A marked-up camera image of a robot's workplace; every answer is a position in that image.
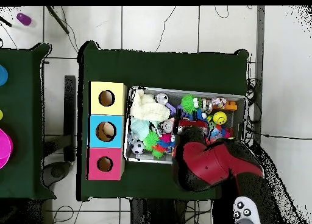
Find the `pink box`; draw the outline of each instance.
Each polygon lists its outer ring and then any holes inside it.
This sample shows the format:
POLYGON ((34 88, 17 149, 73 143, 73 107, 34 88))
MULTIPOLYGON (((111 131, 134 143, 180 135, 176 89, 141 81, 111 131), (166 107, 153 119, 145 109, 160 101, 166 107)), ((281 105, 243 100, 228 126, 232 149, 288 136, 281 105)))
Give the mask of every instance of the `pink box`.
POLYGON ((124 172, 124 158, 121 148, 90 148, 88 180, 120 180, 124 172), (107 157, 112 162, 109 171, 101 171, 98 161, 107 157))

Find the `yellow box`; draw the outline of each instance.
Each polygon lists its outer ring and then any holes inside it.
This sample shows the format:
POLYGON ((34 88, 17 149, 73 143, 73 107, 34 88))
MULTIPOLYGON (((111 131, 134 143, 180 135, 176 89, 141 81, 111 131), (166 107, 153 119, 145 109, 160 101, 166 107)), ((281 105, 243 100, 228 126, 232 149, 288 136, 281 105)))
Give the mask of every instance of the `yellow box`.
POLYGON ((91 114, 124 115, 127 87, 123 83, 90 82, 91 114))

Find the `orange toy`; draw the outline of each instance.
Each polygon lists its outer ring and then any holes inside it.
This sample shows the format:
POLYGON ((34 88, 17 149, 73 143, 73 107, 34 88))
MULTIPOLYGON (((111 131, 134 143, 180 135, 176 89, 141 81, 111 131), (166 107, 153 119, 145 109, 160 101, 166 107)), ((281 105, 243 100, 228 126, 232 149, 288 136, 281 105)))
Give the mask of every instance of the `orange toy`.
POLYGON ((237 110, 236 102, 229 102, 227 101, 227 104, 225 105, 225 108, 218 108, 216 105, 213 106, 214 110, 230 110, 235 111, 237 110))

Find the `pink plate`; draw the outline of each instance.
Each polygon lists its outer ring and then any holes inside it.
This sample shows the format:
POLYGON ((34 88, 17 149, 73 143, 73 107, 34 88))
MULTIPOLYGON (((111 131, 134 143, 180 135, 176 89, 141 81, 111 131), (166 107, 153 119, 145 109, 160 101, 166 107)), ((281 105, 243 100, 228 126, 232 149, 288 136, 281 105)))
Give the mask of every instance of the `pink plate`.
POLYGON ((13 150, 11 138, 0 129, 0 169, 7 163, 13 150))

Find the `white cloth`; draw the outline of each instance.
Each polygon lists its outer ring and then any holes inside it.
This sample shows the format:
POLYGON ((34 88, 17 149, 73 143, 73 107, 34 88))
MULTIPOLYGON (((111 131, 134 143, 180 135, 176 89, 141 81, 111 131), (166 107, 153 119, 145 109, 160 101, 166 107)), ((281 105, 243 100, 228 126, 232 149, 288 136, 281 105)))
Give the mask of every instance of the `white cloth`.
POLYGON ((130 115, 141 120, 162 122, 169 118, 170 109, 157 103, 153 95, 144 94, 144 90, 137 89, 132 94, 130 115))

